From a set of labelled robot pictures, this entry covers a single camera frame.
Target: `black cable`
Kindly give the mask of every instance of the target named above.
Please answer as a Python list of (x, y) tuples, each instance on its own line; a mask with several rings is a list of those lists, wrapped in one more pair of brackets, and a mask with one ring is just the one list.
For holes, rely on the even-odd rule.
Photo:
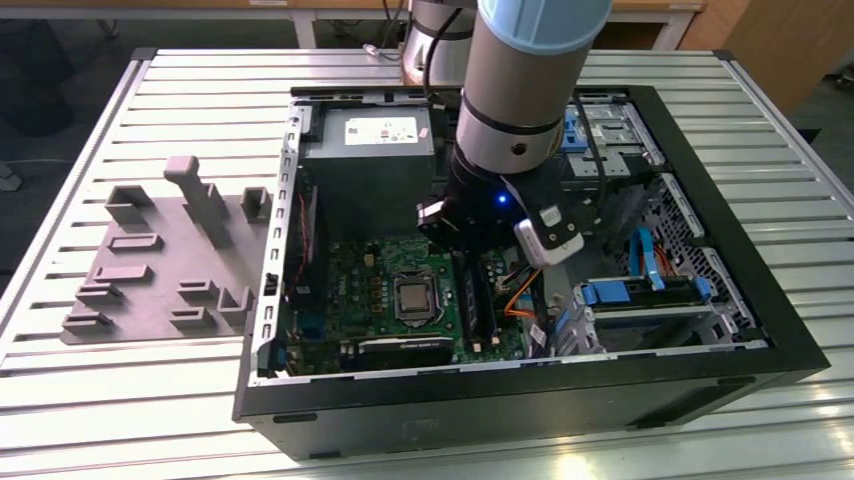
[(444, 23), (439, 27), (439, 31), (436, 32), (436, 36), (432, 39), (432, 42), (429, 42), (429, 48), (427, 49), (427, 59), (424, 60), (424, 81), (423, 81), (424, 98), (427, 98), (427, 100), (429, 100), (429, 97), (433, 93), (431, 92), (432, 87), (429, 86), (429, 68), (432, 67), (432, 57), (436, 54), (436, 47), (439, 46), (439, 41), (444, 36), (444, 33), (448, 31), (448, 28), (451, 28), (451, 24), (453, 23), (453, 20), (456, 20), (456, 17), (459, 17), (459, 14), (461, 13), (461, 11), (463, 11), (461, 8), (457, 8), (456, 10), (453, 10), (453, 13), (451, 14), (448, 19), (444, 21)]
[(604, 162), (601, 161), (601, 155), (599, 155), (599, 147), (596, 146), (596, 141), (592, 137), (592, 128), (589, 128), (589, 119), (587, 118), (584, 105), (581, 105), (581, 100), (577, 97), (577, 93), (572, 93), (572, 102), (575, 103), (575, 108), (577, 108), (577, 118), (581, 121), (581, 128), (584, 129), (584, 136), (587, 137), (587, 145), (589, 146), (589, 152), (592, 153), (592, 161), (596, 164), (596, 170), (599, 174), (599, 194), (596, 198), (596, 207), (599, 211), (601, 211), (608, 190), (608, 179), (604, 174)]
[(545, 304), (545, 282), (544, 275), (539, 275), (529, 285), (531, 304), (533, 305), (533, 314), (536, 315), (535, 324), (545, 334), (545, 344), (541, 345), (541, 355), (536, 358), (544, 358), (551, 354), (553, 340), (553, 322), (548, 316), (548, 305)]
[(391, 20), (391, 12), (388, 11), (388, 0), (383, 0), (383, 11), (385, 12), (385, 21)]
[[(387, 0), (383, 0), (383, 6), (388, 6)], [(391, 31), (395, 29), (395, 25), (397, 24), (397, 18), (400, 18), (400, 12), (403, 11), (403, 0), (397, 3), (397, 10), (395, 10), (393, 18), (387, 22), (388, 26), (385, 28), (385, 33), (383, 34), (383, 41), (379, 44), (379, 48), (385, 48), (385, 43), (388, 43), (388, 35), (391, 35)]]
[(336, 20), (324, 20), (324, 22), (332, 27), (332, 30), (335, 30), (336, 34), (347, 37), (357, 45), (364, 44), (364, 40), (361, 40), (359, 37), (351, 34), (347, 30), (344, 30), (343, 26), (339, 23), (336, 23), (337, 22)]
[(531, 270), (529, 265), (519, 266), (519, 268), (513, 272), (511, 272), (504, 278), (504, 280), (501, 281), (501, 286), (507, 286), (508, 283), (511, 283), (516, 278), (519, 278), (519, 275), (528, 272), (529, 270)]

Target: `aluminum extrusion table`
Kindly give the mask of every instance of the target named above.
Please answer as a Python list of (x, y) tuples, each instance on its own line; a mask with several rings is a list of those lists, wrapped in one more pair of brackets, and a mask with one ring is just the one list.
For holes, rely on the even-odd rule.
[(583, 82), (659, 89), (832, 363), (798, 385), (679, 428), (297, 465), (230, 421), (240, 338), (58, 341), (110, 188), (177, 196), (162, 158), (186, 153), (222, 194), (272, 189), (288, 89), (399, 82), (399, 66), (359, 50), (160, 50), (130, 62), (0, 301), (0, 476), (850, 478), (854, 202), (737, 63), (709, 53), (593, 52)]

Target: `sticker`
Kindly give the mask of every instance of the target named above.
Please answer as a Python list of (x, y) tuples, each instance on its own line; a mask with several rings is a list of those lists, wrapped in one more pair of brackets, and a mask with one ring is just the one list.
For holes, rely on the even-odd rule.
[(351, 118), (344, 130), (345, 145), (417, 143), (415, 117)]
[(543, 332), (543, 329), (539, 328), (536, 324), (531, 325), (531, 338), (539, 343), (540, 347), (545, 346), (545, 332)]

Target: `motherboard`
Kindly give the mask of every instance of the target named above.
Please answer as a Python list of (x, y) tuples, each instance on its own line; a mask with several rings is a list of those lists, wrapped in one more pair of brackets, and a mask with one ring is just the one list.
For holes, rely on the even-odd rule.
[[(387, 368), (384, 353), (396, 352), (395, 358), (405, 358), (399, 352), (407, 348), (412, 357), (420, 357), (407, 360), (412, 364), (432, 363), (431, 356), (444, 364), (523, 357), (520, 325), (515, 318), (503, 318), (497, 294), (495, 336), (484, 344), (467, 341), (455, 262), (425, 238), (335, 242), (328, 261), (324, 307), (296, 312), (298, 341), (288, 345), (294, 374), (348, 371), (353, 357), (361, 362), (375, 357), (375, 368)], [(499, 252), (484, 255), (481, 268), (495, 289), (507, 273)]]

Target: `cpu socket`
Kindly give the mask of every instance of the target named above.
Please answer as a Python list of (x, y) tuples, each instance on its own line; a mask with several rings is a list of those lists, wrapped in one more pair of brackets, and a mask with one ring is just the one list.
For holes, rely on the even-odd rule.
[(395, 277), (395, 317), (417, 328), (436, 318), (436, 293), (432, 274), (400, 274)]

